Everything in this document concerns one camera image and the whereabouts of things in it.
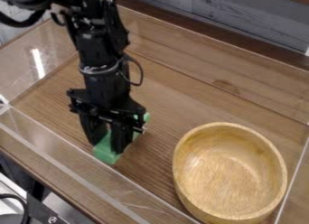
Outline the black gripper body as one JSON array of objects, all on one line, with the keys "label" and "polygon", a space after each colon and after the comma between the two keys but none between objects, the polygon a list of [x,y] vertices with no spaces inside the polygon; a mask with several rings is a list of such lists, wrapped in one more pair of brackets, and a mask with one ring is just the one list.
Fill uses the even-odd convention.
[{"label": "black gripper body", "polygon": [[130,96],[128,70],[100,71],[91,74],[82,73],[83,89],[70,89],[70,110],[78,115],[99,117],[106,124],[119,121],[128,124],[132,131],[143,132],[144,106]]}]

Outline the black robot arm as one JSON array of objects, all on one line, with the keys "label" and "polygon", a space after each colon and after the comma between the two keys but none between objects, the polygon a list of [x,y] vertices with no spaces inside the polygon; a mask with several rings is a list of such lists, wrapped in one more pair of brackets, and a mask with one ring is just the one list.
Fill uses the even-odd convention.
[{"label": "black robot arm", "polygon": [[55,23],[67,28],[84,78],[84,87],[67,92],[70,110],[80,117],[88,142],[98,145],[108,137],[111,150],[122,154],[132,135],[143,131],[146,108],[130,96],[130,88],[142,82],[130,79],[130,31],[120,20],[116,0],[1,1],[29,10],[31,16],[19,21],[0,12],[0,23],[23,28],[49,13]]}]

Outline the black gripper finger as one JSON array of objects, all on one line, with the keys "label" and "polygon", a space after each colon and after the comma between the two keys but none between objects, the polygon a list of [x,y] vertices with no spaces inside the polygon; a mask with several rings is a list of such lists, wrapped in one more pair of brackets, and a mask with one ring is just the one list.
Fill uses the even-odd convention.
[{"label": "black gripper finger", "polygon": [[116,154],[122,154],[132,142],[132,128],[128,124],[115,121],[111,125],[111,146]]},{"label": "black gripper finger", "polygon": [[80,125],[91,145],[96,145],[107,134],[106,122],[90,115],[80,115]]}]

